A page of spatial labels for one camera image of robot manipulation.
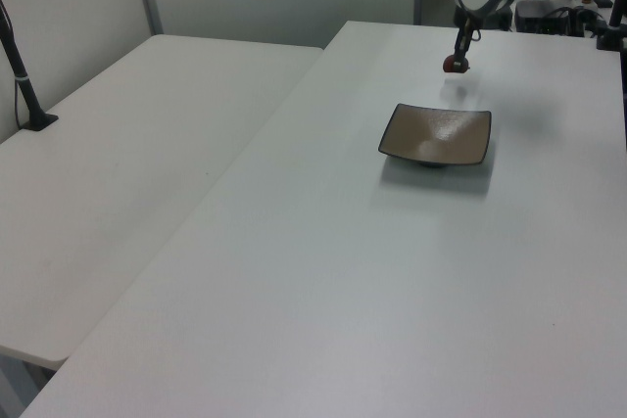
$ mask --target black pole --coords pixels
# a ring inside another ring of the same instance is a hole
[[[597,38],[597,49],[620,51],[622,38],[625,37],[625,30],[620,27],[620,24],[625,13],[627,13],[627,0],[614,0],[607,30]]]
[[[24,67],[24,62],[20,56],[20,51],[18,51],[18,46],[16,45],[9,14],[4,8],[4,4],[2,4],[2,0],[0,0],[0,8],[0,40],[2,41],[2,46],[4,47],[5,52],[7,53],[7,58],[9,59],[9,63],[11,63],[11,69],[13,69],[13,74],[20,86],[20,90],[22,90],[22,95],[24,96],[26,106],[28,107],[28,111],[30,113],[30,120],[23,126],[23,128],[30,129],[32,131],[40,131],[48,127],[58,118],[54,115],[46,115],[41,109],[41,106],[39,106],[39,101],[37,100],[35,91],[32,88],[32,84],[28,78],[28,73]]]
[[[623,79],[623,112],[625,117],[625,146],[627,146],[627,44],[622,43],[620,48],[620,69]]]

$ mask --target brown plate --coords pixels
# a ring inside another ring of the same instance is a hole
[[[430,166],[478,165],[490,143],[492,113],[399,104],[379,152]]]

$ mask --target black cable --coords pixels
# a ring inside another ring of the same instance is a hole
[[[571,9],[567,9],[564,10],[563,12],[561,12],[557,18],[558,19],[563,19],[566,18],[566,32],[561,34],[560,36],[572,36],[572,30],[570,29],[572,27],[572,23],[571,23],[571,19],[570,16],[572,15],[572,10]]]
[[[570,7],[559,7],[558,9],[548,12],[546,15],[541,17],[540,20],[545,20],[551,15],[555,15],[555,14],[559,14],[558,18],[560,18],[564,14],[564,12],[570,12],[570,10],[571,10]]]
[[[18,129],[22,129],[22,125],[20,124],[20,117],[18,116],[18,80],[15,80],[15,112],[16,112],[16,125],[18,126]]]
[[[472,27],[478,34],[477,38],[475,38],[473,34],[473,36],[470,38],[470,41],[481,41],[481,28],[479,27],[479,25],[477,25],[477,21],[471,15],[468,15],[468,20],[472,23]]]
[[[604,20],[603,15],[601,15],[599,12],[596,12],[594,10],[586,9],[585,7],[577,7],[574,9],[574,12],[575,12],[575,21],[577,22],[577,24],[581,23],[582,28],[584,29],[584,35],[585,35],[585,31],[588,30],[592,32],[591,38],[597,37],[599,33],[598,20],[599,19]],[[587,21],[586,19],[582,21],[581,16],[584,14],[587,14],[589,16],[590,15],[594,15],[594,16]]]

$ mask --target white tabletop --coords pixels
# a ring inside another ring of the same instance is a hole
[[[0,146],[0,353],[58,367],[321,54],[157,36]]]
[[[618,57],[456,34],[348,23],[24,418],[625,416]],[[400,102],[487,161],[378,154]]]

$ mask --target table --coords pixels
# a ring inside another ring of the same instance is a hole
[[[0,353],[58,368],[320,54],[156,36],[4,142]]]
[[[347,23],[24,418],[624,416],[618,55],[456,34]],[[400,102],[486,162],[378,154]]]

